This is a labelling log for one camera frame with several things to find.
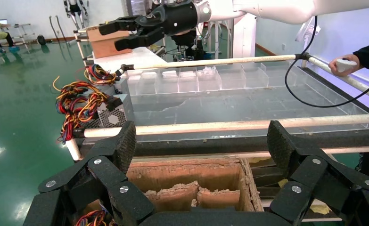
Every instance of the cable bundle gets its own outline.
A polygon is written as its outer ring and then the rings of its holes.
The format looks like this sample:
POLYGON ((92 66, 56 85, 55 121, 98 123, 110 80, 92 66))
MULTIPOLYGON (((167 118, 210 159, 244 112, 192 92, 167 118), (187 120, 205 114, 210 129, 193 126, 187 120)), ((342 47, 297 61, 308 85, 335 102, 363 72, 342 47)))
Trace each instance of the cable bundle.
POLYGON ((84 71, 84 76, 91 84, 113 84, 117 78, 116 73, 105 71, 100 65, 91 65, 84 71))
POLYGON ((57 79, 53 82, 54 88, 60 91, 56 101, 56 108, 58 113, 65 115, 61 136, 58 138, 58 141, 65 144, 67 140, 73 138, 73 130, 81 126, 80 122, 88 122, 91 119, 95 119, 97 108, 103 102, 113 103, 114 101, 111 100, 114 98, 102 93, 99 89, 84 81, 75 81, 65 85, 62 89, 58 89, 55 86, 57 79), (89 94, 88 98, 80 96, 80 94, 89 89, 93 92, 89 94), (77 106, 77 104, 83 105, 83 103, 86 103, 85 106, 77 106))
POLYGON ((95 210, 82 216, 75 226, 107 226, 104 221, 106 212, 104 210, 95 210))

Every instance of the glossy floor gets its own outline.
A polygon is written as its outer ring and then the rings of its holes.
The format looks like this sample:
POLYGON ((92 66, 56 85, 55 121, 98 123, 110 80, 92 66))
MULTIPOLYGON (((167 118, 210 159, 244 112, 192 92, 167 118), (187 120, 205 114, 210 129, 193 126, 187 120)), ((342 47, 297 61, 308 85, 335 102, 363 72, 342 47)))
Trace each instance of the glossy floor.
MULTIPOLYGON (((57 76, 59 86, 83 79, 76 72, 83 68, 78 48, 21 49, 0 55, 0 226, 21 225, 38 184, 73 164, 56 142, 64 117, 55 111, 50 85, 57 76)), ((84 50, 90 54, 90 47, 84 50)))

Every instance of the robotic arm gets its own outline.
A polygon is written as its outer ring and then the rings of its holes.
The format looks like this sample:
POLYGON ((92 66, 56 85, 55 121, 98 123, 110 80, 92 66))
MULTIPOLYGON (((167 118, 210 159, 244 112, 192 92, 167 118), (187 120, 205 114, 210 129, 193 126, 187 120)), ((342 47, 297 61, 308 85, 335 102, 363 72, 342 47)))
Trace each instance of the robotic arm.
POLYGON ((147 16, 118 18, 99 27, 102 35, 137 31, 115 42, 117 50, 149 46, 165 35, 190 30, 199 23, 228 20, 247 13, 287 24, 305 23, 312 16, 369 8, 369 0, 176 0, 147 16))
POLYGON ((70 13, 69 13, 69 10, 68 10, 68 2, 66 0, 64 0, 64 6, 65 6, 65 12, 66 12, 66 16, 68 18, 71 17, 70 13))
POLYGON ((89 13, 87 13, 86 7, 84 7, 83 1, 82 1, 82 0, 79 0, 79 2, 80 2, 80 5, 81 5, 81 6, 82 6, 82 8, 83 8, 84 14, 85 14, 86 16, 89 16, 89 13))

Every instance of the cardboard box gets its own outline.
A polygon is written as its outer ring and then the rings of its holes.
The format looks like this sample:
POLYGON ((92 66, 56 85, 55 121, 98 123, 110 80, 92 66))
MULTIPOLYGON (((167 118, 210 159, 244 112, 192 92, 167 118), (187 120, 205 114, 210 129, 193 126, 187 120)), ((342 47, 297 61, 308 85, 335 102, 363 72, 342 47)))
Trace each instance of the cardboard box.
POLYGON ((263 211, 246 159, 132 162, 126 176, 157 212, 192 207, 263 211))
POLYGON ((124 53, 131 53, 131 49, 118 51, 115 49, 115 41, 129 35, 128 31, 118 31, 112 34, 101 35, 98 28, 87 30, 87 35, 95 58, 110 57, 124 53))

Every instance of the plastic compartment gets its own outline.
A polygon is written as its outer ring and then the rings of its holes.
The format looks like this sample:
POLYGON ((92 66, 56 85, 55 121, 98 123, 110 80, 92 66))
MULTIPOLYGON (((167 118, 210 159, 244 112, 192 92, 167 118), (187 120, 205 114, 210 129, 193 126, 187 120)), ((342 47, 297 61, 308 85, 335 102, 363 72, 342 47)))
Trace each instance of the plastic compartment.
POLYGON ((136 86, 137 95, 155 94, 155 82, 158 74, 153 72, 143 72, 136 86))
POLYGON ((221 77, 216 67, 197 67, 199 91, 214 91, 221 89, 221 77))
POLYGON ((265 88, 269 84, 269 77, 261 68, 244 68, 246 88, 265 88))
POLYGON ((298 85, 305 85, 308 78, 311 77, 310 75, 305 73, 301 68, 299 68, 297 66, 293 66, 293 68, 291 68, 291 72, 296 74, 295 85, 297 85, 297 86, 298 85))
POLYGON ((216 66, 216 70, 221 77, 221 89, 244 89, 246 85, 246 77, 243 66, 236 65, 220 65, 216 66))
MULTIPOLYGON (((285 86, 284 77, 288 70, 288 65, 266 67, 266 75, 269 77, 269 87, 285 86)), ((294 86, 297 75, 290 71, 288 73, 287 82, 289 86, 294 86)))
POLYGON ((180 68, 178 86, 180 93, 198 91, 198 77, 195 67, 180 68))
POLYGON ((137 95, 137 84, 141 79, 141 75, 132 75, 127 80, 127 86, 129 87, 129 92, 131 96, 137 95))
POLYGON ((179 87, 179 69, 163 69, 159 71, 158 79, 156 80, 156 93, 178 93, 179 87))

